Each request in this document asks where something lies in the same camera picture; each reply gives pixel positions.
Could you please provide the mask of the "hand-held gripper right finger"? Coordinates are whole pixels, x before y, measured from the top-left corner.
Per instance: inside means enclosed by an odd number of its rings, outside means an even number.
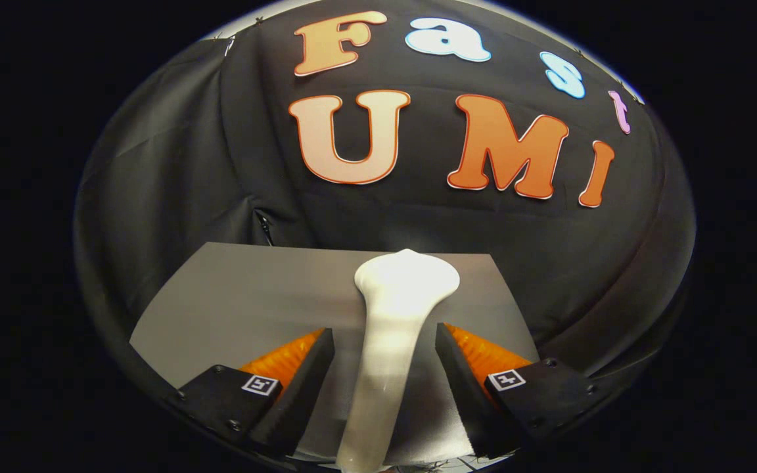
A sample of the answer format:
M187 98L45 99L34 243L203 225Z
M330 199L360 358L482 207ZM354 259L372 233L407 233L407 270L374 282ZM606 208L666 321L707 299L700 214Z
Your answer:
M606 400L606 387L554 357L532 362L461 327L439 323L436 353L478 457L546 443Z

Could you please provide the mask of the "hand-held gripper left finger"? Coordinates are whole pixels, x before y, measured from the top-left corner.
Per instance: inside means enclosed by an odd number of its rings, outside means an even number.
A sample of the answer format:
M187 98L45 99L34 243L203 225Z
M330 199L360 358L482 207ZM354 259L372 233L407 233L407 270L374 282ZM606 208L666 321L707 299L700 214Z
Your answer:
M183 418L239 449L293 455L306 433L334 357L321 327L246 363L213 365L168 395Z

